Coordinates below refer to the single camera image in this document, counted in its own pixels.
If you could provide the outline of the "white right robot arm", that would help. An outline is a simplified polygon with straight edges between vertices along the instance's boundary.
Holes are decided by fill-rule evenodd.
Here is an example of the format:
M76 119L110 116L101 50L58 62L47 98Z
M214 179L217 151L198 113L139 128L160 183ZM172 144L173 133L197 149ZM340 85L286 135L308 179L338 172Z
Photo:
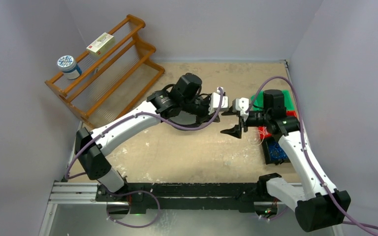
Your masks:
M263 175L257 182L258 197L263 200L275 197L282 201L294 211L299 226L306 232L343 223L350 195L345 190L339 191L325 175L305 140L300 121L287 115L283 92L264 91L263 107L259 111L250 111L249 105L248 98L236 98L229 103L224 95L212 103L215 110L223 110L222 115L238 117L238 124L222 133L240 139L249 127L264 126L288 156L302 185L299 190L277 173Z

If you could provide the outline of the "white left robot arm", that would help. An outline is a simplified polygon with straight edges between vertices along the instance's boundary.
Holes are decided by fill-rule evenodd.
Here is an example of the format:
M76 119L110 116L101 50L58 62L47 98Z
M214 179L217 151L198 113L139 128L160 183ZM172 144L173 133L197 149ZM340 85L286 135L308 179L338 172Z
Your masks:
M115 121L89 131L81 128L76 133L74 160L79 160L90 180L97 180L108 190L114 201L127 195L126 180L107 160L120 144L141 131L162 122L184 131L200 130L217 122L225 91L204 94L202 80L192 73L181 76L153 92L134 110Z

